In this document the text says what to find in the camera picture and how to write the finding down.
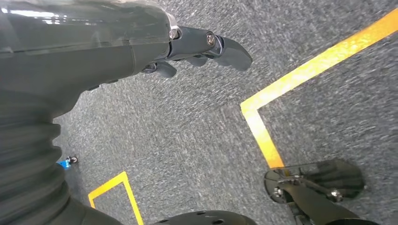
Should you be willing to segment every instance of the blue object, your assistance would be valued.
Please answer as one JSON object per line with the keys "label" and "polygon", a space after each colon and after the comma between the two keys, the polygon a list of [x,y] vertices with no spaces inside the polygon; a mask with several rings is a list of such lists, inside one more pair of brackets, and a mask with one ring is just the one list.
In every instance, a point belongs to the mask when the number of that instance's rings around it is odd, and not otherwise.
{"label": "blue object", "polygon": [[68,170],[70,168],[70,160],[63,160],[58,164],[60,164],[65,170]]}

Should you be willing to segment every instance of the corrugated rubber sleeve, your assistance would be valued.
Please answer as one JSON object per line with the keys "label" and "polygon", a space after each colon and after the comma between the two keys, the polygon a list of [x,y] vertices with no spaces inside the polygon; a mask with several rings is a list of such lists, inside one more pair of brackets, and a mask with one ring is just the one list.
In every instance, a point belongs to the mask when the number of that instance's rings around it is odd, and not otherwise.
{"label": "corrugated rubber sleeve", "polygon": [[70,197],[50,105],[0,91],[0,225],[120,225]]}

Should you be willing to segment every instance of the small blue toy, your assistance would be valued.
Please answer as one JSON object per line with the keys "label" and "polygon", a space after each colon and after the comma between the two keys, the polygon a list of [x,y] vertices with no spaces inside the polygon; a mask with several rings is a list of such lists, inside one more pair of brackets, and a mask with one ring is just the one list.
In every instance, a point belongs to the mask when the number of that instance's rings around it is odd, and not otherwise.
{"label": "small blue toy", "polygon": [[70,157],[68,156],[65,160],[59,162],[58,164],[60,164],[65,170],[70,169],[72,164],[77,163],[77,157]]}

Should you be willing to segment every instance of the yellow floor marking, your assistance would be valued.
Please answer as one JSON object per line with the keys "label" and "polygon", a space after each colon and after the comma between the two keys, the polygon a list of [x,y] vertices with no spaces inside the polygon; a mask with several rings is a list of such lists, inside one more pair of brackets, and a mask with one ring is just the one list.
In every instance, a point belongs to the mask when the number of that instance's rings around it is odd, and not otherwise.
{"label": "yellow floor marking", "polygon": [[398,30],[398,9],[341,41],[242,102],[242,114],[270,168],[284,166],[258,109]]}
{"label": "yellow floor marking", "polygon": [[110,189],[121,183],[123,183],[124,187],[126,188],[127,196],[130,199],[130,203],[133,208],[133,212],[136,217],[138,225],[144,225],[144,222],[142,220],[141,214],[138,209],[136,199],[134,198],[134,194],[129,183],[129,178],[127,177],[127,173],[125,171],[113,177],[111,180],[109,180],[108,182],[106,182],[105,184],[101,185],[100,187],[98,187],[97,189],[93,190],[88,194],[88,199],[90,201],[91,207],[95,208],[94,198],[102,195],[103,193],[109,191]]}

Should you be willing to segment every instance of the bolt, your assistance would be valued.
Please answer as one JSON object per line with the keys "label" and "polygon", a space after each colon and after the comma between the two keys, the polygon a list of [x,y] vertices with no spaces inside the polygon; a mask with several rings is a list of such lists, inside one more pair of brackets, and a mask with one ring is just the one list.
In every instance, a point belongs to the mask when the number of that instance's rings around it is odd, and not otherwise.
{"label": "bolt", "polygon": [[208,45],[214,45],[215,44],[214,34],[212,34],[212,33],[207,34],[207,44]]}

